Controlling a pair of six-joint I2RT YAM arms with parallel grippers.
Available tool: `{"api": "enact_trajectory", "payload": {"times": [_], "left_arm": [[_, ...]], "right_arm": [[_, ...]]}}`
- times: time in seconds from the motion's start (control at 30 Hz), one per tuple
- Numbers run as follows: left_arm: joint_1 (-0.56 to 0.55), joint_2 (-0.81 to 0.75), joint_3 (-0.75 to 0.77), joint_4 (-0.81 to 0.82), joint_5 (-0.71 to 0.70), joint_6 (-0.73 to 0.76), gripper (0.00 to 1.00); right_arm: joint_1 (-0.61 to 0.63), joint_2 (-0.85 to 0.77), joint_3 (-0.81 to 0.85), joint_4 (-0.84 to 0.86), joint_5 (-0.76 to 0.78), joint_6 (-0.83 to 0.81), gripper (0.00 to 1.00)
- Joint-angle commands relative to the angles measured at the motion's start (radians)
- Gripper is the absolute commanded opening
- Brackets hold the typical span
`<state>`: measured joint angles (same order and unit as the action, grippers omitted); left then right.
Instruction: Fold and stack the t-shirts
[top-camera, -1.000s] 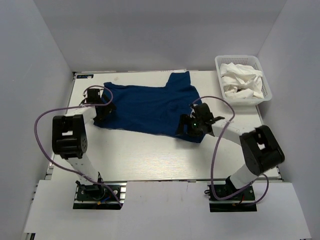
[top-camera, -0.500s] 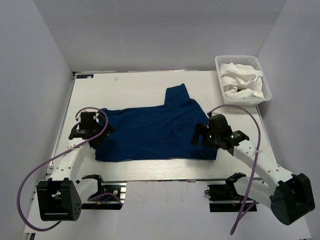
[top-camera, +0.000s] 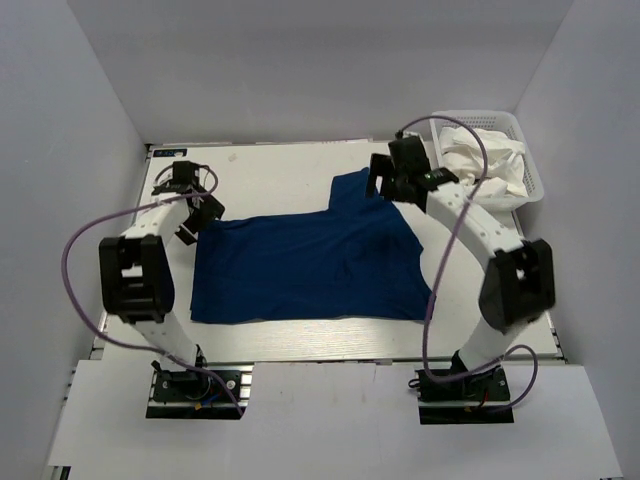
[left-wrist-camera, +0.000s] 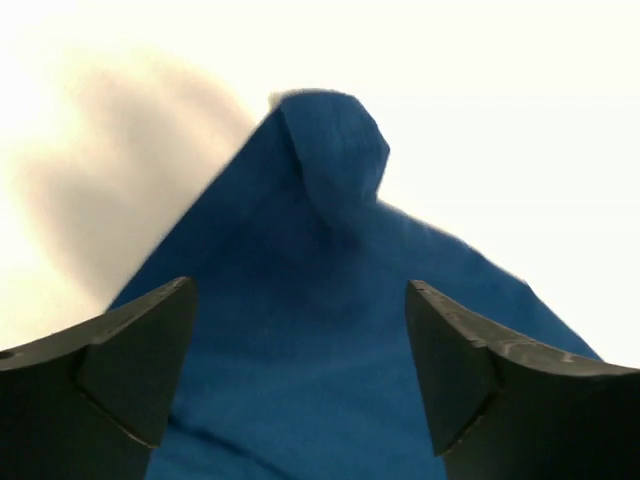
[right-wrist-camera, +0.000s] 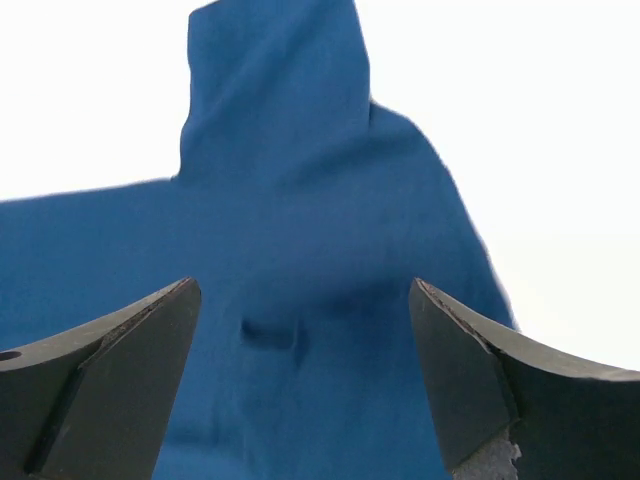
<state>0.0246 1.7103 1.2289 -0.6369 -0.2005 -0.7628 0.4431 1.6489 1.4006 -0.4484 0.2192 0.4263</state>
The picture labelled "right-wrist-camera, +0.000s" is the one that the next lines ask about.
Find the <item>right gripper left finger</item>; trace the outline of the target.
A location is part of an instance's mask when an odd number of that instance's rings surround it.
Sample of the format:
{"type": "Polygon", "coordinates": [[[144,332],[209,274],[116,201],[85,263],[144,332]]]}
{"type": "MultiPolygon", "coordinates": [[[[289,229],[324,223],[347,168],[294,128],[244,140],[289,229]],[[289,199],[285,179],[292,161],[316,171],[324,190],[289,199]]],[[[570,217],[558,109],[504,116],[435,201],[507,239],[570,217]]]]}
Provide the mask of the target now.
{"type": "Polygon", "coordinates": [[[185,278],[2,352],[2,479],[151,478],[200,305],[185,278]]]}

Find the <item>blue t shirt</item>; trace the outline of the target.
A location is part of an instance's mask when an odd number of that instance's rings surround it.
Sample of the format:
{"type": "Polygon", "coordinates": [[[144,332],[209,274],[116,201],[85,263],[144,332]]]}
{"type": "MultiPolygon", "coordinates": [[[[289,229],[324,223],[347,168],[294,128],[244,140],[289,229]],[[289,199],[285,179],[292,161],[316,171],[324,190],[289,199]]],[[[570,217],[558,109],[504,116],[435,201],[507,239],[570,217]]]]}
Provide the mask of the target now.
{"type": "Polygon", "coordinates": [[[2,346],[191,276],[156,478],[445,478],[411,282],[511,316],[448,170],[371,101],[354,4],[217,1],[188,59],[175,178],[2,205],[2,346]]]}

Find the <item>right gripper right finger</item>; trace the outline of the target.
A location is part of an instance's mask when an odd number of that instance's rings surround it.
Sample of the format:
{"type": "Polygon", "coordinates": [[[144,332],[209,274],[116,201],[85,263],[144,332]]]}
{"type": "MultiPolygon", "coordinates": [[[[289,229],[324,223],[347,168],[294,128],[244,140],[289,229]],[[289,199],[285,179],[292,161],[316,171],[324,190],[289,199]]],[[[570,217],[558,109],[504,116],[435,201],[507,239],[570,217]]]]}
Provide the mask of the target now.
{"type": "Polygon", "coordinates": [[[556,350],[415,280],[433,423],[456,479],[639,476],[639,375],[556,350]]]}

